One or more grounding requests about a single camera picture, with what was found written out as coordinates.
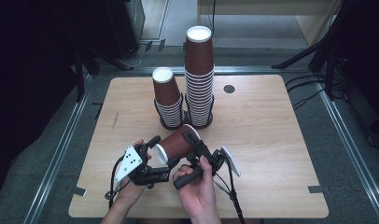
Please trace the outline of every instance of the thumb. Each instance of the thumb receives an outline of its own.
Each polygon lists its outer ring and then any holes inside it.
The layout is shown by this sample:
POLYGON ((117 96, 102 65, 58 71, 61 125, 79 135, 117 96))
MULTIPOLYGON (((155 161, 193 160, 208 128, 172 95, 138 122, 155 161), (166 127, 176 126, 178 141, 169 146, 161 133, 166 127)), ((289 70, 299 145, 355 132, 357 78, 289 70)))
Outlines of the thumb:
POLYGON ((202 169, 204 170, 204 180, 213 181, 212 166, 205 156, 201 156, 199 159, 202 169))

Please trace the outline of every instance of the tape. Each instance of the tape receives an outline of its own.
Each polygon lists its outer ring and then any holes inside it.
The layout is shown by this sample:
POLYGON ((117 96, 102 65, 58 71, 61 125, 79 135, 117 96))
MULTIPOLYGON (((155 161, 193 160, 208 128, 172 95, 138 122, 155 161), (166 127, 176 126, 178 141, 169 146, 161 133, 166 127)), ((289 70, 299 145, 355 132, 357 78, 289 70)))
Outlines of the tape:
POLYGON ((158 52, 163 51, 164 43, 166 42, 166 39, 161 40, 160 47, 158 48, 158 52))
POLYGON ((309 193, 339 194, 343 190, 341 187, 308 186, 309 193))
POLYGON ((152 47, 152 41, 149 41, 146 45, 146 51, 149 51, 151 50, 151 47, 152 47))
POLYGON ((87 191, 85 189, 82 189, 82 188, 79 188, 79 187, 75 187, 75 188, 73 188, 71 190, 71 193, 83 197, 83 196, 85 196, 85 194, 87 194, 87 191))

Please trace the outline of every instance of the wire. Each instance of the wire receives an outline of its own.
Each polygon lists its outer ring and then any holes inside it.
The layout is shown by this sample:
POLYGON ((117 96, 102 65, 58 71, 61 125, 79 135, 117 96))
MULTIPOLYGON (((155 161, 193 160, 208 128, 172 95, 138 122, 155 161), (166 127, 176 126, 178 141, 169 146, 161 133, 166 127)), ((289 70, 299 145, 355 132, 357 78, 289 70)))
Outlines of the wire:
POLYGON ((224 158, 225 162, 227 162, 228 170, 229 170, 229 173, 230 173, 231 200, 233 201, 233 205, 235 206, 236 213, 238 214, 240 222, 242 224, 245 224, 245 219, 243 218, 242 209, 241 209, 241 207, 239 205, 239 201, 238 201, 238 198, 237 198, 237 195, 236 195, 236 190, 235 190, 235 187, 233 185, 232 168, 231 168, 230 160, 228 159, 228 157, 226 155, 221 155, 221 156, 224 158))
POLYGON ((216 0, 214 0, 213 1, 213 26, 212 26, 212 28, 213 28, 213 30, 212 30, 212 37, 214 36, 214 31, 215 31, 215 28, 214 28, 214 16, 215 16, 215 14, 216 14, 216 0))
POLYGON ((139 51, 140 51, 140 49, 143 49, 143 48, 145 48, 145 47, 146 47, 145 45, 142 45, 142 46, 139 47, 139 48, 137 49, 137 51, 136 51, 136 53, 137 53, 137 57, 139 58, 139 62, 138 62, 137 64, 135 64, 135 65, 131 65, 131 64, 128 64, 128 63, 125 62, 125 61, 127 61, 129 58, 131 58, 131 57, 133 56, 133 53, 131 53, 131 55, 128 56, 125 60, 120 60, 119 62, 122 63, 122 64, 124 64, 124 65, 126 65, 126 66, 128 66, 128 67, 131 67, 131 68, 135 68, 135 67, 137 67, 137 66, 140 65, 140 63, 142 62, 142 60, 141 60, 141 55, 140 55, 139 51))
POLYGON ((303 100, 300 100, 299 102, 297 102, 295 105, 293 105, 292 107, 294 108, 294 110, 300 108, 301 106, 303 106, 304 104, 306 104, 306 102, 312 98, 314 98, 315 96, 317 96, 320 92, 322 92, 323 90, 320 90, 320 91, 317 91, 315 92, 314 94, 312 94, 311 96, 309 96, 308 98, 306 99, 303 99, 303 100))
POLYGON ((111 206, 113 205, 114 197, 117 195, 117 193, 118 193, 120 190, 124 189, 126 186, 128 186, 128 184, 131 183, 131 181, 132 181, 132 180, 129 180, 124 186, 120 187, 120 188, 117 189, 117 190, 114 190, 114 189, 113 189, 113 188, 114 188, 114 176, 115 176, 115 173, 116 173, 116 171, 117 171, 118 164, 119 164, 120 162, 123 161, 123 157, 125 156, 125 154, 123 154, 123 156, 120 157, 120 158, 116 161, 116 163, 114 164, 113 172, 112 172, 112 174, 111 174, 110 191, 109 191, 109 198, 108 198, 108 200, 109 200, 109 202, 108 202, 108 208, 111 208, 111 206))
POLYGON ((289 83, 295 81, 295 80, 299 80, 299 79, 303 79, 303 78, 307 78, 307 77, 321 77, 321 78, 324 78, 325 76, 321 76, 321 75, 309 75, 309 76, 303 76, 303 77, 295 77, 293 78, 292 80, 288 81, 285 86, 287 86, 289 83))
POLYGON ((225 187, 227 187, 227 190, 228 190, 229 192, 231 192, 231 191, 230 191, 230 188, 229 188, 228 185, 227 185, 227 183, 225 183, 225 181, 221 178, 221 176, 219 176, 219 174, 216 174, 216 175, 217 175, 218 178, 222 181, 222 183, 224 183, 225 187))
POLYGON ((296 88, 299 88, 299 87, 301 87, 301 86, 308 85, 308 84, 312 84, 312 83, 325 83, 325 82, 326 82, 326 80, 313 80, 313 81, 306 81, 306 82, 303 82, 303 83, 301 83, 301 84, 298 84, 298 85, 295 85, 295 86, 289 88, 289 89, 288 89, 288 92, 290 92, 290 91, 292 91, 292 90, 294 90, 294 89, 296 89, 296 88))
POLYGON ((222 191, 224 191, 225 193, 228 194, 228 196, 231 197, 231 191, 230 191, 230 188, 228 187, 227 183, 225 183, 225 181, 221 178, 221 176, 219 176, 219 174, 216 174, 218 176, 218 178, 224 183, 226 189, 224 189, 224 187, 222 187, 218 182, 216 182, 215 180, 213 180, 213 182, 215 182, 216 186, 221 189, 222 191))

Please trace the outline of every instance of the gray carpet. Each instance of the gray carpet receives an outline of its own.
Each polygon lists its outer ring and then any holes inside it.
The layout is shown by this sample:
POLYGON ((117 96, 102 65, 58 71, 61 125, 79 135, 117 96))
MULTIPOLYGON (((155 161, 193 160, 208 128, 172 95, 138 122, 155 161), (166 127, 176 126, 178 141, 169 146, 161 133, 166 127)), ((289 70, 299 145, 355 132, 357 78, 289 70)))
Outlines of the gray carpet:
MULTIPOLYGON (((299 51, 299 49, 215 49, 215 61, 217 66, 262 66, 282 62, 299 51)), ((100 218, 71 218, 68 215, 72 198, 70 190, 77 184, 96 125, 95 117, 99 111, 99 105, 93 103, 104 101, 109 82, 113 77, 135 76, 136 70, 140 71, 142 68, 182 66, 184 63, 184 53, 180 47, 168 47, 162 52, 153 48, 150 51, 141 52, 141 55, 141 64, 131 72, 118 71, 110 64, 100 63, 101 74, 93 77, 92 85, 88 89, 89 99, 37 223, 100 222, 100 218)), ((135 64, 137 60, 138 58, 133 58, 128 63, 135 64)), ((309 60, 310 57, 305 58, 293 66, 304 68, 309 60)), ((285 81, 307 75, 287 72, 282 74, 285 81)), ((316 87, 309 85, 291 91, 289 97, 295 104, 315 92, 316 87)), ((43 135, 26 148, 13 163, 0 194, 0 223, 24 221, 32 199, 35 197, 36 189, 73 111, 75 100, 76 90, 73 90, 50 121, 43 135)), ((379 157, 379 150, 370 148, 364 143, 366 138, 357 120, 354 119, 350 107, 345 102, 340 102, 340 106, 348 117, 350 128, 356 134, 356 141, 359 141, 364 151, 368 150, 369 154, 373 154, 369 155, 368 160, 374 162, 373 156, 379 157)), ((330 214, 322 219, 265 219, 264 223, 379 223, 320 97, 309 100, 295 112, 320 184, 335 188, 332 194, 325 195, 330 214)), ((373 163, 371 167, 376 173, 379 172, 379 163, 373 163)))

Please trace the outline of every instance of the black mount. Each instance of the black mount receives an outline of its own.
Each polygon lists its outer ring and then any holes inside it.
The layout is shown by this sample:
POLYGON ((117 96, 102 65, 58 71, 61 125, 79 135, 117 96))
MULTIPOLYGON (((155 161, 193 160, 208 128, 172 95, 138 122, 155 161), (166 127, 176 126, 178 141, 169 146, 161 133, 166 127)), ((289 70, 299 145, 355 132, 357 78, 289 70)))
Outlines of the black mount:
POLYGON ((168 161, 167 167, 152 168, 148 163, 147 152, 150 147, 154 147, 161 141, 157 135, 143 145, 136 145, 134 149, 142 159, 142 163, 128 174, 135 185, 148 185, 149 189, 154 187, 154 184, 168 182, 171 170, 178 164, 180 158, 174 157, 168 161))
POLYGON ((191 144, 193 151, 187 154, 187 161, 190 162, 191 168, 193 169, 192 174, 184 175, 178 178, 175 182, 175 188, 181 189, 186 186, 190 181, 195 179, 198 176, 201 176, 204 171, 199 165, 199 158, 205 156, 210 165, 212 166, 212 174, 215 175, 217 171, 221 168, 222 164, 225 161, 226 155, 223 150, 215 150, 213 154, 210 153, 209 148, 204 144, 203 140, 199 140, 195 137, 192 132, 186 131, 182 133, 184 138, 189 144, 191 144))
POLYGON ((339 39, 340 39, 340 30, 346 21, 347 14, 349 13, 350 8, 354 5, 356 1, 354 0, 343 0, 341 10, 332 23, 331 27, 324 35, 324 37, 315 43, 313 46, 308 49, 303 50, 297 55, 291 57, 290 59, 282 62, 280 64, 272 65, 272 68, 284 69, 299 61, 300 59, 310 55, 313 52, 316 52, 312 61, 309 62, 308 68, 311 72, 318 72, 322 68, 325 62, 327 62, 327 71, 326 71, 326 94, 329 96, 330 100, 334 100, 332 95, 332 79, 334 76, 334 64, 337 54, 337 48, 339 48, 339 39))

